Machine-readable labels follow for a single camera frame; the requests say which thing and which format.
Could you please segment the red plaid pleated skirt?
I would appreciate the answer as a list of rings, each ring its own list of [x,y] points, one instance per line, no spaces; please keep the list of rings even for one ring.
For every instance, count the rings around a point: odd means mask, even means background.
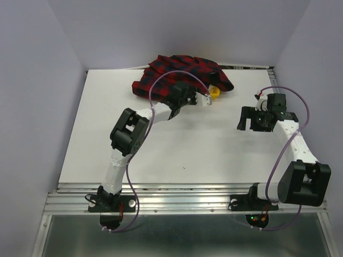
[[[198,88],[201,93],[206,93],[210,85],[222,92],[234,89],[233,83],[216,62],[187,55],[159,55],[131,87],[135,96],[161,101],[178,81]]]

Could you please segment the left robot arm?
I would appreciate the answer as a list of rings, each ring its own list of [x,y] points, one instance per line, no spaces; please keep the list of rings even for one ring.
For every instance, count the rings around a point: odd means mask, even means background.
[[[195,87],[177,82],[168,95],[153,108],[123,110],[110,133],[111,158],[105,178],[97,190],[96,203],[108,211],[119,206],[126,167],[143,145],[149,126],[173,119],[186,105],[198,104],[199,94]]]

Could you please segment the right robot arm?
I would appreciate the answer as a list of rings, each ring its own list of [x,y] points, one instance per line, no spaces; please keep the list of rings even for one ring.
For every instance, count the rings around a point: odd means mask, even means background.
[[[282,150],[272,172],[276,171],[282,157],[289,165],[279,182],[268,179],[266,183],[253,184],[247,195],[248,206],[258,209],[265,202],[320,206],[331,177],[329,165],[320,163],[310,151],[296,114],[287,111],[285,94],[259,93],[255,97],[255,107],[242,107],[237,129],[244,131],[249,119],[254,132],[274,133]]]

